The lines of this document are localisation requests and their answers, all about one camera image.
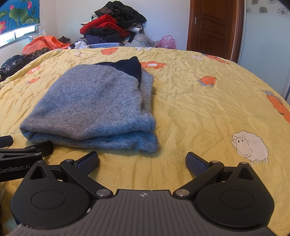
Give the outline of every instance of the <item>green lotus leaf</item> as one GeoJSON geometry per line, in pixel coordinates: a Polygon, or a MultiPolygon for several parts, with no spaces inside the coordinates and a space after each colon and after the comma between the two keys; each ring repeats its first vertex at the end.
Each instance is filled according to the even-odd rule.
{"type": "Polygon", "coordinates": [[[32,23],[36,23],[38,24],[39,23],[39,20],[34,18],[33,16],[29,16],[29,15],[26,15],[23,20],[21,21],[21,24],[32,24],[32,23]]]}
{"type": "Polygon", "coordinates": [[[9,13],[9,17],[14,19],[15,21],[18,21],[18,19],[20,18],[20,21],[22,21],[24,17],[27,15],[27,13],[28,12],[26,8],[20,9],[20,8],[13,7],[9,13]]]}
{"type": "Polygon", "coordinates": [[[6,10],[0,12],[0,19],[7,16],[8,12],[6,10]]]}

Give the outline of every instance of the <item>bed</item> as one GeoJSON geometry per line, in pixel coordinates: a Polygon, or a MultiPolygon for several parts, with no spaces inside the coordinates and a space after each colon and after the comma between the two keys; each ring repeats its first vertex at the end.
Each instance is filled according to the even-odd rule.
{"type": "MultiPolygon", "coordinates": [[[[193,151],[225,166],[251,163],[275,202],[269,228],[290,232],[290,106],[270,86],[232,61],[192,51],[156,48],[56,49],[0,83],[0,136],[11,148],[31,145],[19,126],[50,86],[80,64],[116,62],[137,56],[154,76],[152,112],[159,150],[95,150],[99,167],[91,178],[117,189],[179,188],[193,177],[185,156],[193,151]]],[[[78,159],[91,149],[54,147],[48,164],[78,159]]],[[[1,183],[1,225],[16,227],[9,202],[21,180],[1,183]]]]}

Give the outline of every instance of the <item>blue sweater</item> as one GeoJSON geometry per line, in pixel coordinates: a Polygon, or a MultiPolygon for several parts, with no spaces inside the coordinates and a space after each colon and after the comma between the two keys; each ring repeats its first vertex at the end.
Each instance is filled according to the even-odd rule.
{"type": "Polygon", "coordinates": [[[137,57],[110,65],[64,73],[20,125],[23,135],[35,143],[157,151],[153,76],[141,71],[137,57]]]}

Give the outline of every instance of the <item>door handle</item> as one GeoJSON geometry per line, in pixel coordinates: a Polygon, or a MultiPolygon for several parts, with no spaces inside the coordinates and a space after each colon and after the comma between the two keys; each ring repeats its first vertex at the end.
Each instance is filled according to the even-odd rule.
{"type": "Polygon", "coordinates": [[[194,17],[194,24],[197,25],[198,21],[202,21],[201,19],[198,19],[197,17],[194,17]]]}

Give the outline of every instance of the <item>logo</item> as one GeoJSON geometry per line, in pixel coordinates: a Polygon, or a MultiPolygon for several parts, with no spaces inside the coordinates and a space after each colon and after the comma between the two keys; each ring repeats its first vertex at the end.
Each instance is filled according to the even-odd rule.
{"type": "Polygon", "coordinates": [[[145,197],[147,197],[147,196],[149,196],[149,194],[147,194],[147,193],[145,193],[145,192],[143,192],[143,193],[141,193],[141,194],[139,194],[142,198],[145,198],[145,197]]]}
{"type": "Polygon", "coordinates": [[[21,165],[21,166],[9,167],[6,169],[0,169],[0,174],[14,172],[14,171],[20,171],[20,170],[25,170],[25,169],[30,169],[30,164],[28,164],[26,166],[21,165]]]}

